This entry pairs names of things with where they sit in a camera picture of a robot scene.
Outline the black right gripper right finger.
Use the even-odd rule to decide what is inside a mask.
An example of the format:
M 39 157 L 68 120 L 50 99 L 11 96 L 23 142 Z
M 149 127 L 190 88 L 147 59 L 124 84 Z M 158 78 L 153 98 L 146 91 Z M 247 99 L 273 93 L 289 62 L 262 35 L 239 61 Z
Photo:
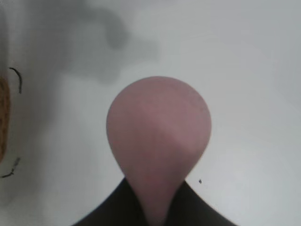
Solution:
M 183 182 L 176 192 L 165 222 L 166 226 L 234 226 L 211 208 Z

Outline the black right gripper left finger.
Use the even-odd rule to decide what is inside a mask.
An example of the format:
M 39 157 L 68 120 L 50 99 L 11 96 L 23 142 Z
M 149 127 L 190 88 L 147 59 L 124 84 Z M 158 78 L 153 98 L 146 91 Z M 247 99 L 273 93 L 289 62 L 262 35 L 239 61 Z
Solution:
M 139 201 L 126 179 L 76 226 L 147 226 Z

